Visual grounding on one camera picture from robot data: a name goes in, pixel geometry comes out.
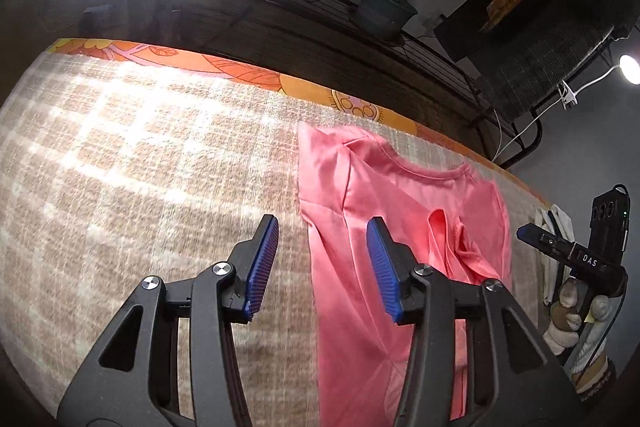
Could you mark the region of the right gloved hand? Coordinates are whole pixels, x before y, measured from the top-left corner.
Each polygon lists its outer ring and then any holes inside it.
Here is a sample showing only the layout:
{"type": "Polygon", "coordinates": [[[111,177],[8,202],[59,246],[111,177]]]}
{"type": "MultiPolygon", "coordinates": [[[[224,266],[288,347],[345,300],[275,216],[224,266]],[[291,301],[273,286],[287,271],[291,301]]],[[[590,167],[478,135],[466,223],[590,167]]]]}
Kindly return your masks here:
{"type": "Polygon", "coordinates": [[[560,289],[559,300],[551,306],[551,322],[542,335],[547,346],[557,357],[575,355],[573,363],[568,366],[568,373],[575,384],[578,383],[581,373],[589,372],[591,365],[596,366],[596,373],[605,366],[605,329],[612,313],[610,298],[603,295],[594,297],[587,314],[587,324],[591,329],[582,341],[578,329],[584,325],[584,319],[578,313],[577,305],[577,285],[574,280],[568,279],[560,289]]]}

